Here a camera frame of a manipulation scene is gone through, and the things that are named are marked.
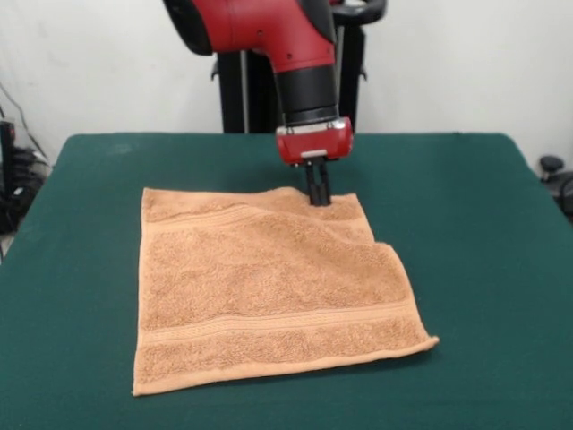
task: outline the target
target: black metal stand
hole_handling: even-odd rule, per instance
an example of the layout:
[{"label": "black metal stand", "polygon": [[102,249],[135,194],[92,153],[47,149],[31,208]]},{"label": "black metal stand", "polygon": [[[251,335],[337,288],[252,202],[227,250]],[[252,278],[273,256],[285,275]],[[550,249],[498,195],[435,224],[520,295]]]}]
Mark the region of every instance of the black metal stand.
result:
[{"label": "black metal stand", "polygon": [[345,27],[338,109],[341,116],[350,118],[354,130],[356,129],[360,78],[363,76],[366,79],[366,73],[363,71],[365,46],[366,36],[361,27]]},{"label": "black metal stand", "polygon": [[219,54],[216,71],[218,75],[223,131],[225,133],[244,133],[243,84],[241,75],[241,54]]}]

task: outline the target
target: white wall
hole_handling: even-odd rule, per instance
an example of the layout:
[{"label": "white wall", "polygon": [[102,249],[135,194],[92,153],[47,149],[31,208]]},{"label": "white wall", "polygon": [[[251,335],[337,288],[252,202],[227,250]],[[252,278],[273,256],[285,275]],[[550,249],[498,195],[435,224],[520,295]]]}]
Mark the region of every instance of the white wall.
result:
[{"label": "white wall", "polygon": [[[389,0],[359,132],[504,132],[573,163],[572,22],[571,0]],[[0,79],[53,157],[74,133],[219,132],[213,61],[161,0],[0,2]]]}]

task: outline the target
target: black handle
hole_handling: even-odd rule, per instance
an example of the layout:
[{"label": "black handle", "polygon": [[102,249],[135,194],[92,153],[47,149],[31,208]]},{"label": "black handle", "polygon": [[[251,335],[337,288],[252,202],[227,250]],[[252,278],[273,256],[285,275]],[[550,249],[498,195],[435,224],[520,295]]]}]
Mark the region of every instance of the black handle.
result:
[{"label": "black handle", "polygon": [[387,0],[364,0],[364,4],[332,6],[336,26],[367,25],[381,20],[388,9]]}]

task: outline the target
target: orange towel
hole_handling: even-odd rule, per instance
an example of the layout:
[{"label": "orange towel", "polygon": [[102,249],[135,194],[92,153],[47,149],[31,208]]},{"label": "orange towel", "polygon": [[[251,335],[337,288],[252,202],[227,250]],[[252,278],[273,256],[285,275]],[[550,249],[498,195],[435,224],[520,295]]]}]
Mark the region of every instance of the orange towel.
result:
[{"label": "orange towel", "polygon": [[432,348],[355,195],[146,189],[133,395]]}]

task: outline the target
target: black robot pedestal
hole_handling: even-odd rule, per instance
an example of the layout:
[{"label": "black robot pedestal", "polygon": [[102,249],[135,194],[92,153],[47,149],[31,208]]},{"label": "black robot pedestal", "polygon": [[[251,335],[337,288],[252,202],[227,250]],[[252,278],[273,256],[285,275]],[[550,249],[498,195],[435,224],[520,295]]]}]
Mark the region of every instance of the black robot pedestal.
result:
[{"label": "black robot pedestal", "polygon": [[[383,18],[387,0],[332,6],[337,29],[338,109],[356,128],[366,37],[363,26]],[[218,55],[211,79],[218,76],[224,133],[274,133],[283,125],[274,75],[266,56],[252,51]]]}]

